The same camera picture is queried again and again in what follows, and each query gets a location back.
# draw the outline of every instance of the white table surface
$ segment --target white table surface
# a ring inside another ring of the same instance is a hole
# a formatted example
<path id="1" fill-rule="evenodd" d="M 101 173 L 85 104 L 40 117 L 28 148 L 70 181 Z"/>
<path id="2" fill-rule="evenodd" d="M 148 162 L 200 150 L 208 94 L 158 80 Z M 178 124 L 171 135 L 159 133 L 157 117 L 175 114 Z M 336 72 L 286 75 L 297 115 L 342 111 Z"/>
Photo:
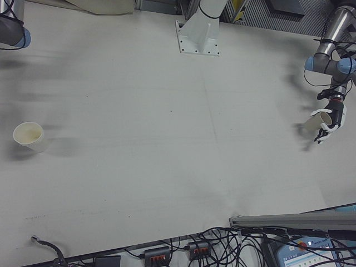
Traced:
<path id="1" fill-rule="evenodd" d="M 73 256 L 355 202 L 354 92 L 325 144 L 295 127 L 327 104 L 313 38 L 221 24 L 220 57 L 183 55 L 177 18 L 26 3 L 31 46 L 0 52 L 0 266 L 52 260 L 33 234 Z M 24 121 L 45 152 L 14 143 Z"/>

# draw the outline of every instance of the white paper cup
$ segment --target white paper cup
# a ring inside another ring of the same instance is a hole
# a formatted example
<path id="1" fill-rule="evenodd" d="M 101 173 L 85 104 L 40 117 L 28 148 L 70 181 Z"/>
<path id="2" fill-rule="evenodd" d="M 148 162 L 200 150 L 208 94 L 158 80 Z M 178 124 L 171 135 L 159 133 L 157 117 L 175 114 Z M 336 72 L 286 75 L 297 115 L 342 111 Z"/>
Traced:
<path id="1" fill-rule="evenodd" d="M 22 146 L 37 152 L 47 148 L 47 141 L 43 139 L 43 128 L 35 122 L 24 122 L 13 131 L 13 139 Z"/>
<path id="2" fill-rule="evenodd" d="M 304 128 L 308 131 L 316 131 L 321 129 L 320 124 L 325 123 L 326 125 L 331 125 L 333 123 L 332 118 L 326 112 L 319 112 L 316 115 L 312 116 L 309 120 L 304 124 Z"/>

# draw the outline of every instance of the black cable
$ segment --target black cable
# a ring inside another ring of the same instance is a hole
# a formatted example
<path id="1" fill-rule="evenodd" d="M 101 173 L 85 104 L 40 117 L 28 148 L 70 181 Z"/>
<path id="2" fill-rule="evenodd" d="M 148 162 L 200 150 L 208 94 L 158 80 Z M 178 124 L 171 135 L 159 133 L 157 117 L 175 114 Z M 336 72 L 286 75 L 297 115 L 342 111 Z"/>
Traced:
<path id="1" fill-rule="evenodd" d="M 123 249 L 125 252 L 129 253 L 131 256 L 135 257 L 135 258 L 141 258 L 139 255 L 135 255 L 134 253 L 132 252 L 129 252 L 127 249 Z"/>
<path id="2" fill-rule="evenodd" d="M 339 240 L 332 239 L 332 241 L 334 241 L 335 243 L 338 243 L 340 246 L 342 246 L 344 248 L 347 248 L 347 246 L 344 243 L 340 242 Z M 356 257 L 356 253 L 353 252 L 352 250 L 347 250 L 347 252 Z"/>

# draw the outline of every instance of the electronic device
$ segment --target electronic device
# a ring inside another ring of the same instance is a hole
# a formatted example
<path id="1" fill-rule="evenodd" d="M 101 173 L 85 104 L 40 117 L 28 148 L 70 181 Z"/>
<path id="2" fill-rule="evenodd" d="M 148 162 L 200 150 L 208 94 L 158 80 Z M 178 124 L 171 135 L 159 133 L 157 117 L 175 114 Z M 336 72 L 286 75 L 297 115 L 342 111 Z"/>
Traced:
<path id="1" fill-rule="evenodd" d="M 311 248 L 333 248 L 333 244 L 330 239 L 327 238 L 311 238 L 304 237 L 295 239 L 293 242 L 301 246 Z M 337 259 L 335 252 L 333 251 L 315 251 L 320 255 L 307 251 L 303 248 L 296 248 L 295 246 L 284 245 L 278 241 L 272 241 L 263 243 L 263 251 L 266 255 L 266 259 L 270 266 L 278 267 L 310 267 L 314 264 L 328 261 L 323 258 L 328 257 L 330 259 Z M 336 263 L 326 263 L 323 267 L 339 267 L 341 265 Z"/>

